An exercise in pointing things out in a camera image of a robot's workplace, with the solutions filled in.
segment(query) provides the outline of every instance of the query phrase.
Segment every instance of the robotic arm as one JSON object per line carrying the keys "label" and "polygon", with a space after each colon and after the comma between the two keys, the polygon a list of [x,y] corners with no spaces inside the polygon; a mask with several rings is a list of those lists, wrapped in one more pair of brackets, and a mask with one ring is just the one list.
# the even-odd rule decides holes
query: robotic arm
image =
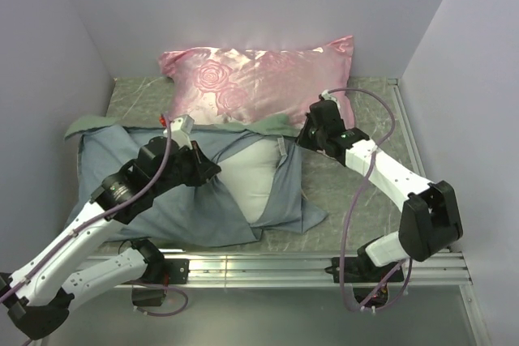
{"label": "robotic arm", "polygon": [[[166,137],[151,139],[140,148],[136,159],[108,176],[75,220],[37,257],[11,275],[0,273],[0,298],[13,323],[29,338],[38,340],[49,335],[72,310],[116,285],[137,279],[161,281],[164,256],[147,240],[133,241],[130,249],[96,266],[76,269],[102,242],[149,209],[157,196],[181,184],[202,186],[221,171],[195,141],[190,141],[192,124],[188,116],[170,123],[172,140],[165,169],[138,201],[79,229],[88,220],[134,197],[152,180],[165,158]],[[68,236],[72,239],[60,245]],[[50,260],[26,280],[26,275],[49,254]],[[20,283],[23,286],[12,293],[11,289]]]}
{"label": "robotic arm", "polygon": [[366,176],[371,154],[375,167],[369,180],[401,211],[400,228],[358,249],[356,268],[363,276],[402,259],[424,261],[463,235],[454,189],[409,171],[357,128],[347,130],[334,100],[310,106],[297,144],[322,151],[343,166]]}

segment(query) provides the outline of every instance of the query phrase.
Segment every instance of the white wall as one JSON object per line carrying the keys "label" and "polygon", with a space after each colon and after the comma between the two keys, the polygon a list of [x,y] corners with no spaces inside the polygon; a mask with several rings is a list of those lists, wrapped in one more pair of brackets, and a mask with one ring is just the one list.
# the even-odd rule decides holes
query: white wall
{"label": "white wall", "polygon": [[519,344],[519,2],[443,0],[403,77],[426,171],[457,189],[497,346]]}
{"label": "white wall", "polygon": [[[0,0],[0,271],[41,251],[75,202],[84,113],[105,113],[113,80],[68,0]],[[21,334],[0,309],[0,344]]]}
{"label": "white wall", "polygon": [[296,49],[354,34],[354,75],[400,77],[441,0],[72,0],[112,75],[167,49]]}

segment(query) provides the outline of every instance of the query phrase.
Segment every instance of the blue-gray fabric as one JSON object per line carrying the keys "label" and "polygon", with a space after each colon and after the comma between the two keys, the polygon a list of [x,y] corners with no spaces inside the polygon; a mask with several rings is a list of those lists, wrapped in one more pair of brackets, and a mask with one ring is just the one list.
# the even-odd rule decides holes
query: blue-gray fabric
{"label": "blue-gray fabric", "polygon": [[[79,214],[106,176],[136,158],[139,148],[158,135],[162,135],[162,130],[125,129],[119,125],[84,133],[79,147],[79,201],[68,223]],[[216,163],[262,138],[269,137],[249,130],[191,132],[191,139]],[[264,214],[256,223],[247,223],[229,191],[216,177],[201,187],[178,186],[164,193],[155,199],[151,209],[136,217],[112,239],[155,237],[199,246],[227,246],[257,241],[262,229],[304,233],[321,222],[327,213],[302,198],[302,153],[294,141],[283,139],[282,142],[286,154],[277,166]]]}

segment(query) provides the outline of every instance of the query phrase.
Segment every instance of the pink pillow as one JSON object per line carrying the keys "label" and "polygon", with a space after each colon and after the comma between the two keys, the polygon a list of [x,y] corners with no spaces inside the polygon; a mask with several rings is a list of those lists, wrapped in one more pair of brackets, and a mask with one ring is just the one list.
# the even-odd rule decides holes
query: pink pillow
{"label": "pink pillow", "polygon": [[[352,36],[313,50],[193,48],[165,52],[161,72],[174,80],[169,114],[188,113],[199,125],[252,123],[285,113],[302,126],[310,104],[325,89],[345,87],[350,76]],[[335,94],[347,127],[354,115],[344,94]]]}

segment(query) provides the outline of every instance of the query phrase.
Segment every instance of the gray marble surface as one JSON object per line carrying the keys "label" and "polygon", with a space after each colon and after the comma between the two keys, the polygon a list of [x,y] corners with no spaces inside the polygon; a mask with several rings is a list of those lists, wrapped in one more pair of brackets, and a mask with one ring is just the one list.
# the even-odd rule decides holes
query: gray marble surface
{"label": "gray marble surface", "polygon": [[[349,86],[364,88],[380,95],[395,109],[392,87],[386,78],[351,78]],[[173,84],[166,78],[117,79],[107,116],[120,117],[126,126],[157,123],[171,100]],[[390,127],[384,108],[372,97],[351,92],[356,126],[378,139]],[[382,147],[390,156],[411,169],[411,159],[405,144],[401,124]],[[329,212],[328,218],[305,234],[265,230],[260,241],[222,248],[200,248],[177,242],[154,241],[161,248],[183,248],[189,251],[211,252],[272,252],[272,251],[330,251],[338,250],[341,242],[343,217],[351,199],[360,186],[361,176],[343,168],[336,161],[314,152],[304,152],[302,188],[312,202]],[[400,213],[391,201],[370,186],[358,202],[350,226],[348,250],[354,250],[373,238],[397,230]],[[108,244],[102,250],[112,251],[118,244]]]}

